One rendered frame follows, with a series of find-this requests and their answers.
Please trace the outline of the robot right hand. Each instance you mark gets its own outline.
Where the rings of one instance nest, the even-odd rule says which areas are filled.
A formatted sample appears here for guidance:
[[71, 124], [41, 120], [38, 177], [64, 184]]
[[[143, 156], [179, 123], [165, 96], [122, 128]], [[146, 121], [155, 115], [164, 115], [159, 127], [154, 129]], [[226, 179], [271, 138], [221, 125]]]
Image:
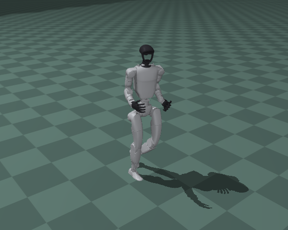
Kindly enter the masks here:
[[138, 104], [138, 102], [140, 102], [141, 100], [138, 100], [138, 101], [132, 101], [131, 103], [132, 103], [132, 108], [133, 109], [135, 109], [137, 112], [139, 112], [139, 113], [145, 113], [145, 111], [143, 112], [143, 110], [145, 110], [145, 109], [140, 109], [140, 108], [145, 108], [145, 106], [144, 107], [141, 107], [140, 105], [144, 105], [144, 103], [143, 104]]

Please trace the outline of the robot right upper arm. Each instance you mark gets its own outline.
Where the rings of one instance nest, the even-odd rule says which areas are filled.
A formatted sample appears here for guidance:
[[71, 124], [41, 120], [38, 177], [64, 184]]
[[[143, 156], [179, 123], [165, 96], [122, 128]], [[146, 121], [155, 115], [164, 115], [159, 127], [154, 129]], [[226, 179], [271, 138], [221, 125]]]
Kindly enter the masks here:
[[133, 78], [135, 77], [137, 72], [136, 68], [128, 68], [125, 72], [125, 89], [127, 94], [133, 94], [133, 89], [131, 89]]

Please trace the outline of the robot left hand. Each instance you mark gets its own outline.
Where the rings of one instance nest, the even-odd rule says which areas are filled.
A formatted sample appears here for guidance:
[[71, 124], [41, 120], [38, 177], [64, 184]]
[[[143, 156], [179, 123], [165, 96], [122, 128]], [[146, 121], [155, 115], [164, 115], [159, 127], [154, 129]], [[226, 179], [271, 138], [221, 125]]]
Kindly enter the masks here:
[[168, 110], [168, 108], [170, 108], [170, 106], [171, 106], [171, 103], [172, 101], [170, 101], [170, 102], [168, 102], [167, 100], [165, 100], [163, 103], [162, 103], [162, 105], [163, 105], [163, 107], [164, 107], [164, 109], [163, 109], [163, 111], [167, 111]]

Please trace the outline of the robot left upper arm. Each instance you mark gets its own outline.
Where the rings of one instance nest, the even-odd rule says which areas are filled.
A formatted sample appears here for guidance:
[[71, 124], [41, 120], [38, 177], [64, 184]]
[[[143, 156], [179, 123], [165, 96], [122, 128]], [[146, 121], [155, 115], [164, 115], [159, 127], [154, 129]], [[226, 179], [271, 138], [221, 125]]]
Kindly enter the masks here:
[[157, 83], [156, 83], [156, 90], [159, 90], [159, 82], [162, 78], [162, 75], [165, 73], [164, 69], [160, 65], [156, 65], [158, 69], [158, 76], [157, 76]]

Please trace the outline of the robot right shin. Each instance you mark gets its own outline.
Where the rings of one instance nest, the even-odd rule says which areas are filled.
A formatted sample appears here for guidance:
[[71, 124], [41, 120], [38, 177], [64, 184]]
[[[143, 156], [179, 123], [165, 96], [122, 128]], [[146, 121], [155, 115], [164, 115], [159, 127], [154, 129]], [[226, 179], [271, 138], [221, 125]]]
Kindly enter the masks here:
[[141, 149], [136, 150], [134, 143], [131, 144], [131, 151], [130, 151], [130, 157], [132, 162], [132, 172], [137, 170], [138, 163], [140, 161], [141, 156]]

